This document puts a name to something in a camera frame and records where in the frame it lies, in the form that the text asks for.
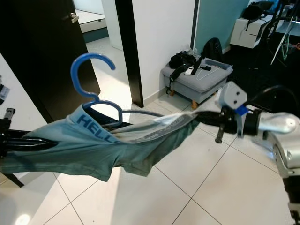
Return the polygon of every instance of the green boxer briefs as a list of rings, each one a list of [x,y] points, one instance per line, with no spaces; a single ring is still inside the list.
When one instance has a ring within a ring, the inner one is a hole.
[[[199,124],[195,118],[191,112],[178,113],[107,131],[81,105],[65,119],[26,135],[56,141],[57,146],[9,152],[0,160],[0,172],[59,172],[108,181],[112,168],[122,166],[129,173],[147,176],[194,131]]]

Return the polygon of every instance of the wooden leg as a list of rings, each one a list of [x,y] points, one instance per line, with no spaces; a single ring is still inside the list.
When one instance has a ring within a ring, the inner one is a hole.
[[[170,96],[174,96],[174,95],[175,95],[175,91],[172,90],[172,91],[170,92]]]
[[[197,103],[193,100],[193,102],[192,102],[192,109],[196,109],[197,108]]]

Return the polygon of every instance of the black backpack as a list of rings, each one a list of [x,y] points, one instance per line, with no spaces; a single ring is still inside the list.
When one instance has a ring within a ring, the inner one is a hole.
[[[270,1],[252,2],[251,5],[245,9],[242,16],[244,19],[249,20],[245,31],[248,30],[250,23],[265,18],[268,15],[267,10],[269,10],[273,4],[274,3]]]
[[[225,63],[220,40],[216,37],[209,40],[203,48],[201,57]]]
[[[177,53],[176,55],[171,57],[171,61],[169,62],[169,66],[172,69],[177,69],[182,65],[193,65],[196,62],[196,58],[193,55],[188,55],[185,52]]]

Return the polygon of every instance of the dark wooden door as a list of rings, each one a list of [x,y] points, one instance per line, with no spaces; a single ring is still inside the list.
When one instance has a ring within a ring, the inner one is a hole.
[[[65,118],[81,103],[70,67],[87,48],[72,0],[0,1],[0,53],[47,122]],[[90,61],[79,79],[85,90],[100,93]]]

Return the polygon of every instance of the white charging cable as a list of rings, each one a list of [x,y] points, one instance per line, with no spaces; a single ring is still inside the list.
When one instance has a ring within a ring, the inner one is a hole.
[[[196,80],[198,80],[198,81],[200,81],[200,80],[202,80],[203,78],[205,78],[205,77],[207,77],[208,75],[211,75],[212,73],[214,73],[214,72],[216,72],[218,69],[220,69],[221,67],[218,67],[217,69],[215,69],[214,71],[212,71],[211,73],[209,73],[209,74],[207,74],[207,75],[205,75],[204,77],[202,77],[202,78],[200,78],[200,79],[198,79],[198,76],[200,75],[200,73],[203,71],[203,69],[201,69],[201,71],[200,71],[200,73],[198,73],[198,75],[197,75],[197,78],[196,78]]]

